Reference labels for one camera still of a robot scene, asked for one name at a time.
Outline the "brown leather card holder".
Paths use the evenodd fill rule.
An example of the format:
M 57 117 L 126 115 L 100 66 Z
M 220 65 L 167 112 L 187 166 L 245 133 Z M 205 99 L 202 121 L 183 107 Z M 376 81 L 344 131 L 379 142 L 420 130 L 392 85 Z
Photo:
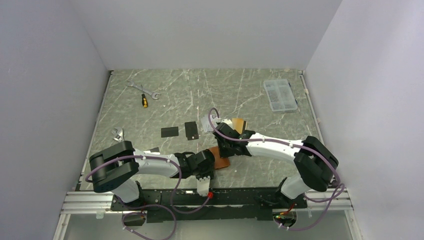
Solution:
M 231 165 L 230 160 L 227 157 L 221 157 L 218 146 L 210 147 L 208 150 L 210 150 L 211 153 L 214 156 L 214 169 L 215 170 L 227 168 Z

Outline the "black card with chip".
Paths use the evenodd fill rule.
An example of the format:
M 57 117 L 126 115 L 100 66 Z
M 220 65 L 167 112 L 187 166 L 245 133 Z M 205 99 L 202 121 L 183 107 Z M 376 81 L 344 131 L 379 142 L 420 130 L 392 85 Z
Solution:
M 185 122 L 184 129 L 188 141 L 199 139 L 198 126 L 195 121 Z

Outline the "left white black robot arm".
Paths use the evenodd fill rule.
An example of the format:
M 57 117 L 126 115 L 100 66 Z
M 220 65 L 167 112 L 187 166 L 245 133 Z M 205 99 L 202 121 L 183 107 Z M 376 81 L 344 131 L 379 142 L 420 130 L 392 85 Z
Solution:
M 112 192 L 129 209 L 137 210 L 143 205 L 144 196 L 141 184 L 132 180 L 132 176 L 157 175 L 178 180 L 194 176 L 196 192 L 211 198 L 209 188 L 215 160 L 209 149 L 162 155 L 135 149 L 131 141 L 125 140 L 89 157 L 91 171 L 85 181 L 92 184 L 94 192 Z

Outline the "orange credit card stack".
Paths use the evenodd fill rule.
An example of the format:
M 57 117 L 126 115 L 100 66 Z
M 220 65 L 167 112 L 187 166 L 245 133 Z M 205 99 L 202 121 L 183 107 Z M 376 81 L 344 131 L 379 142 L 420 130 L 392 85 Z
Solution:
M 248 123 L 242 118 L 232 118 L 231 122 L 233 129 L 239 134 L 242 134 L 247 129 Z

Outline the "silver striped credit card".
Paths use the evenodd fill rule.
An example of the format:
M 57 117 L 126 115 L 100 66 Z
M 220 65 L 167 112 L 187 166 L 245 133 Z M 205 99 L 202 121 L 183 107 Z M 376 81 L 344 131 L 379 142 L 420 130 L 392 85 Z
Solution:
M 214 131 L 214 128 L 216 128 L 220 122 L 221 122 L 221 119 L 214 114 L 212 115 L 206 114 L 204 117 L 200 119 L 202 129 L 205 133 L 212 133 Z

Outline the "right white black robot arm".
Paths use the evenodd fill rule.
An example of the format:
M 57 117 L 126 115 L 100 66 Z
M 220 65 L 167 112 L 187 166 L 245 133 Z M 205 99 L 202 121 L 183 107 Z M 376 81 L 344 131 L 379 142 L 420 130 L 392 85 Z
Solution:
M 289 207 L 295 198 L 309 190 L 325 192 L 339 166 L 338 159 L 314 137 L 304 140 L 286 140 L 269 137 L 252 130 L 238 133 L 221 122 L 213 131 L 223 158 L 234 155 L 267 157 L 281 160 L 296 168 L 296 173 L 284 178 L 278 185 L 275 200 L 282 207 Z

